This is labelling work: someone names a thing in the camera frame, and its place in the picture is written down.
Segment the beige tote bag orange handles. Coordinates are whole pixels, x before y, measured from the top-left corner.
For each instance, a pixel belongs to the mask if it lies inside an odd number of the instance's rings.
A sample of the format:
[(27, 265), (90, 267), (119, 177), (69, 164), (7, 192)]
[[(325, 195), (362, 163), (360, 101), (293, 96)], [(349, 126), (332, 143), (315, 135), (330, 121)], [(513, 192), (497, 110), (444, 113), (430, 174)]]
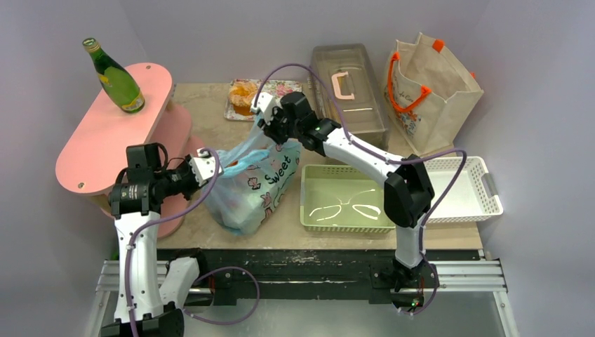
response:
[(413, 43), (395, 41), (382, 89), (389, 117), (417, 155), (452, 145), (484, 94), (445, 42), (423, 33)]

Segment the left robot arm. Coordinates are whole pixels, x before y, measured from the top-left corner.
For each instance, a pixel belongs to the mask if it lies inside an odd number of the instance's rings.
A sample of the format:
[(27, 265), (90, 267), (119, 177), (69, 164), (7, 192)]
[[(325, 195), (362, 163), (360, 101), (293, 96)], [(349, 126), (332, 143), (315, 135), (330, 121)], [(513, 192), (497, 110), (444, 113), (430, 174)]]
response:
[(163, 282), (158, 281), (156, 242), (161, 206), (168, 197), (192, 195), (207, 182), (199, 172), (209, 153), (188, 154), (175, 168), (160, 143), (132, 145), (126, 149), (127, 166), (108, 194), (119, 238), (119, 285), (114, 321), (100, 329), (100, 336), (183, 336), (182, 312), (191, 287), (203, 286), (209, 268), (199, 262), (200, 253), (170, 260)]

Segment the blue printed plastic bag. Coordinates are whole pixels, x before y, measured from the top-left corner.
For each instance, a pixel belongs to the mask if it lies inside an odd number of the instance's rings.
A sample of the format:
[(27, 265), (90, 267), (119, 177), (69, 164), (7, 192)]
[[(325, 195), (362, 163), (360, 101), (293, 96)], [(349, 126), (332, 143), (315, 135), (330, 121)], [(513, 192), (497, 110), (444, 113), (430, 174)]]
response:
[[(277, 145), (258, 126), (257, 117), (245, 141), (218, 150), (223, 174), (203, 205), (213, 219), (234, 234), (253, 234), (281, 203), (301, 157), (296, 140)], [(227, 167), (233, 161), (238, 166)]]

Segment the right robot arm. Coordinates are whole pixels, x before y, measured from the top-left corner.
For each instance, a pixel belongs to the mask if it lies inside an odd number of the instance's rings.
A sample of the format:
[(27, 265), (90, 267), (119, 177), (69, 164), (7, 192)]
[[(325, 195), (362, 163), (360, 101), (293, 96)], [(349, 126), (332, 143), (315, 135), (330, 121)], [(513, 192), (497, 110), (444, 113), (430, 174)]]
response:
[(384, 213), (396, 227), (396, 251), (392, 271), (379, 276), (395, 292), (417, 286), (425, 257), (423, 231), (435, 196), (421, 158), (383, 152), (338, 122), (318, 117), (301, 92), (289, 93), (280, 101), (267, 93), (257, 94), (250, 110), (258, 116), (258, 127), (275, 143), (297, 140), (306, 150), (350, 165), (382, 187)]

